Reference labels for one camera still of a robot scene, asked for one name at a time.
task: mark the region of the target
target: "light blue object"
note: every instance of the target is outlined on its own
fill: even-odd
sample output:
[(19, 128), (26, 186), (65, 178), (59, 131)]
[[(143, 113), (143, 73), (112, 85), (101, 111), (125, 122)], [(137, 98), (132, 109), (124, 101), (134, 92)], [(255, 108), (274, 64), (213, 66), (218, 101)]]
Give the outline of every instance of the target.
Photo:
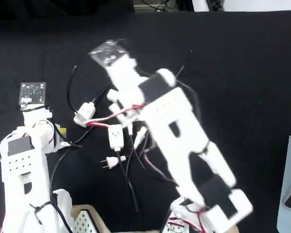
[(284, 201), (287, 198), (287, 195), (289, 194), (290, 191), (291, 191), (291, 136), (289, 137), (285, 173), (283, 176), (277, 218), (277, 229), (280, 233), (291, 233), (291, 209), (288, 209), (284, 205)]

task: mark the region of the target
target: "perforated bracket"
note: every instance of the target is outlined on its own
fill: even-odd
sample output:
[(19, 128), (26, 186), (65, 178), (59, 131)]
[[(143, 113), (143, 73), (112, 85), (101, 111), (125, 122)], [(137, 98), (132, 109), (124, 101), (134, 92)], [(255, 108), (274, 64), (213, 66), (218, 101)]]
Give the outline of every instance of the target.
[(184, 111), (190, 110), (190, 102), (182, 89), (177, 87), (146, 106), (141, 112), (141, 117), (149, 115), (151, 119), (169, 124), (180, 118)]
[(32, 150), (4, 157), (1, 162), (5, 174), (22, 175), (28, 173), (33, 165)]
[(81, 210), (73, 224), (74, 233), (99, 233), (95, 223), (86, 210)]

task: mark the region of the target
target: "cable connector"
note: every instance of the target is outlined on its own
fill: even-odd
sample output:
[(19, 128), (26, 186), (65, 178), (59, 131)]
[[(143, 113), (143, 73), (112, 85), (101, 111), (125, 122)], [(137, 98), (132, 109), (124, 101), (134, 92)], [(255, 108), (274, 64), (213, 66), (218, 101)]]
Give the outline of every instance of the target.
[[(125, 161), (126, 160), (126, 156), (121, 156), (121, 161)], [(106, 166), (103, 166), (102, 168), (109, 168), (112, 169), (113, 167), (115, 167), (116, 165), (118, 165), (118, 163), (120, 162), (118, 157), (106, 157), (105, 160), (100, 161), (101, 163), (107, 162)]]
[(127, 125), (127, 129), (128, 129), (128, 135), (132, 136), (132, 123), (129, 123)]
[(92, 119), (96, 111), (95, 105), (92, 102), (85, 102), (82, 104), (81, 108), (75, 113), (73, 118), (74, 122), (82, 127), (86, 127), (85, 122)]
[(124, 136), (121, 124), (111, 125), (108, 128), (110, 148), (120, 151), (124, 147)]
[(134, 142), (134, 149), (137, 149), (140, 143), (144, 140), (146, 136), (147, 128), (145, 126), (141, 127), (139, 132), (136, 135), (136, 139)]

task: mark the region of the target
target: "black cable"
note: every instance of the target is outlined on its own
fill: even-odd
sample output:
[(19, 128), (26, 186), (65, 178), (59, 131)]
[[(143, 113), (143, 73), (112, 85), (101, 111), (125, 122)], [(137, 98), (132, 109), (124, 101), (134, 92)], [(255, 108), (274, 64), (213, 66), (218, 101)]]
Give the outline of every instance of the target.
[(74, 111), (75, 113), (77, 113), (78, 111), (72, 106), (71, 104), (71, 100), (70, 100), (70, 91), (71, 91), (71, 84), (72, 84), (72, 80), (73, 80), (73, 77), (74, 77), (74, 74), (76, 72), (76, 69), (77, 69), (77, 66), (73, 66), (73, 69), (71, 71), (71, 75), (68, 79), (68, 82), (67, 82), (67, 89), (66, 89), (66, 99), (67, 99), (67, 103), (68, 103), (68, 106), (71, 108), (72, 111)]
[(129, 170), (129, 165), (130, 165), (130, 161), (131, 161), (131, 158), (132, 158), (132, 154), (133, 154), (133, 150), (131, 150), (130, 152), (130, 155), (128, 157), (128, 160), (127, 160), (127, 164), (126, 164), (126, 176), (128, 177), (128, 170)]
[(200, 113), (200, 106), (199, 106), (199, 98), (197, 93), (193, 90), (193, 88), (191, 88), (190, 86), (188, 86), (187, 84), (181, 82), (180, 80), (178, 80), (178, 76), (180, 75), (180, 73), (183, 71), (184, 69), (184, 65), (180, 68), (180, 70), (178, 71), (178, 73), (176, 74), (176, 80), (177, 83), (180, 84), (182, 87), (185, 87), (187, 90), (189, 90), (189, 92), (191, 93), (192, 97), (193, 97), (193, 102), (194, 102), (194, 106), (193, 106), (193, 111), (195, 113), (195, 116), (197, 117), (197, 119), (199, 121), (201, 121), (201, 113)]
[(101, 101), (102, 96), (109, 90), (110, 85), (107, 85), (105, 88), (103, 88), (100, 93), (92, 100), (92, 103), (97, 104)]
[(77, 141), (75, 141), (73, 144), (78, 144), (79, 142), (83, 141), (83, 139), (90, 133), (90, 131), (94, 128), (94, 126), (91, 126)]
[(135, 207), (135, 211), (139, 212), (139, 205), (138, 205), (138, 201), (137, 201), (137, 196), (136, 196), (135, 190), (134, 190), (134, 188), (133, 188), (128, 176), (125, 173), (125, 169), (124, 169), (124, 166), (123, 166), (123, 163), (122, 163), (122, 160), (121, 160), (120, 152), (116, 151), (116, 155), (118, 157), (119, 164), (120, 164), (121, 170), (123, 172), (123, 175), (125, 176), (126, 182), (129, 185), (130, 194), (131, 194), (131, 197), (132, 197), (132, 202), (133, 202), (134, 207)]
[(54, 118), (53, 118), (53, 117), (50, 119), (50, 121), (51, 121), (51, 123), (53, 124), (54, 130), (56, 131), (56, 133), (58, 133), (59, 137), (61, 137), (62, 140), (64, 140), (65, 142), (69, 143), (69, 144), (70, 144), (71, 146), (73, 146), (73, 147), (82, 147), (82, 146), (80, 146), (80, 145), (77, 145), (77, 144), (73, 143), (72, 141), (69, 141), (66, 137), (64, 137), (64, 136), (62, 135), (62, 133), (61, 133), (61, 132), (59, 131), (59, 129), (57, 128), (57, 126), (56, 126), (56, 124), (55, 124), (55, 122), (54, 122)]
[(149, 7), (151, 7), (151, 8), (153, 8), (153, 9), (156, 9), (156, 10), (159, 10), (159, 11), (165, 11), (165, 9), (160, 9), (160, 8), (158, 8), (158, 7), (155, 7), (155, 6), (152, 6), (152, 5), (150, 5), (149, 3), (147, 3), (146, 1), (144, 1), (144, 0), (141, 0), (145, 5), (147, 5), (147, 6), (149, 6)]
[(33, 205), (29, 204), (33, 209), (34, 209), (34, 214), (36, 215), (39, 211), (41, 211), (44, 207), (46, 207), (47, 205), (52, 205), (53, 208), (57, 211), (57, 213), (59, 214), (60, 218), (62, 219), (66, 229), (68, 230), (69, 233), (73, 233), (71, 228), (69, 227), (69, 224), (67, 223), (64, 214), (62, 213), (62, 211), (58, 208), (57, 205), (55, 205), (54, 203), (52, 203), (51, 201), (47, 201), (45, 202), (43, 205), (39, 206), (39, 207), (34, 207)]
[(54, 209), (55, 209), (55, 210), (57, 211), (57, 213), (59, 214), (59, 216), (60, 216), (60, 218), (62, 219), (62, 221), (63, 221), (65, 227), (66, 227), (67, 230), (68, 230), (68, 232), (69, 232), (69, 233), (73, 233), (72, 230), (71, 230), (71, 228), (69, 227), (69, 225), (68, 225), (68, 223), (67, 223), (67, 221), (66, 221), (66, 219), (65, 219), (65, 217), (64, 217), (64, 214), (62, 213), (62, 211), (61, 211), (61, 210), (58, 208), (58, 206), (55, 205), (54, 203), (52, 203), (52, 206), (54, 207)]
[(50, 180), (49, 180), (49, 196), (50, 196), (50, 201), (52, 203), (54, 203), (54, 196), (53, 196), (53, 179), (54, 179), (54, 175), (56, 173), (57, 167), (59, 165), (59, 163), (71, 152), (75, 149), (75, 147), (69, 147), (64, 153), (63, 155), (59, 158), (59, 160), (56, 162), (54, 169), (52, 171), (52, 174), (50, 176)]
[(31, 111), (34, 111), (34, 110), (38, 110), (38, 109), (42, 109), (42, 108), (48, 108), (49, 106), (48, 105), (43, 105), (43, 106), (38, 106), (38, 107), (35, 107), (35, 108), (30, 108), (30, 109), (23, 109), (21, 108), (20, 110), (24, 113), (27, 113), (27, 112), (31, 112)]
[(144, 170), (145, 170), (145, 171), (146, 171), (150, 176), (152, 176), (153, 178), (155, 178), (155, 179), (157, 179), (157, 180), (159, 180), (159, 181), (168, 181), (168, 180), (166, 180), (166, 179), (164, 179), (164, 178), (161, 178), (160, 176), (157, 176), (157, 175), (153, 174), (152, 172), (150, 172), (150, 171), (149, 171), (149, 170), (144, 166), (143, 162), (141, 161), (141, 157), (142, 157), (142, 155), (144, 154), (144, 151), (145, 151), (146, 146), (147, 146), (148, 138), (149, 138), (149, 132), (146, 133), (144, 145), (143, 145), (143, 147), (142, 147), (142, 149), (141, 149), (141, 151), (140, 151), (140, 154), (138, 155), (137, 152), (136, 152), (136, 150), (135, 150), (134, 147), (133, 147), (134, 143), (133, 143), (132, 136), (131, 136), (131, 135), (129, 136), (129, 139), (130, 139), (130, 143), (131, 143), (132, 148), (131, 148), (131, 153), (130, 153), (130, 155), (129, 155), (129, 158), (128, 158), (128, 161), (127, 161), (127, 164), (126, 164), (126, 176), (127, 176), (127, 177), (129, 176), (128, 173), (129, 173), (130, 161), (131, 161), (131, 158), (132, 158), (132, 154), (134, 153), (134, 154), (136, 155), (136, 157), (137, 157), (137, 159), (138, 159), (140, 165), (142, 166), (142, 168), (143, 168), (143, 169), (144, 169)]
[(160, 5), (158, 5), (158, 7), (160, 11), (166, 11), (165, 10), (165, 2), (161, 1)]

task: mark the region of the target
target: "white electrical outlet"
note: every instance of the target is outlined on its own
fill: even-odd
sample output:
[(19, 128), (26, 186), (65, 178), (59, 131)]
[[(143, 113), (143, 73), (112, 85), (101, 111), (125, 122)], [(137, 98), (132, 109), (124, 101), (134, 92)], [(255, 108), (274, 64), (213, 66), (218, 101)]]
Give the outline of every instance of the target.
[(108, 128), (110, 148), (119, 151), (124, 147), (122, 125), (111, 125)]

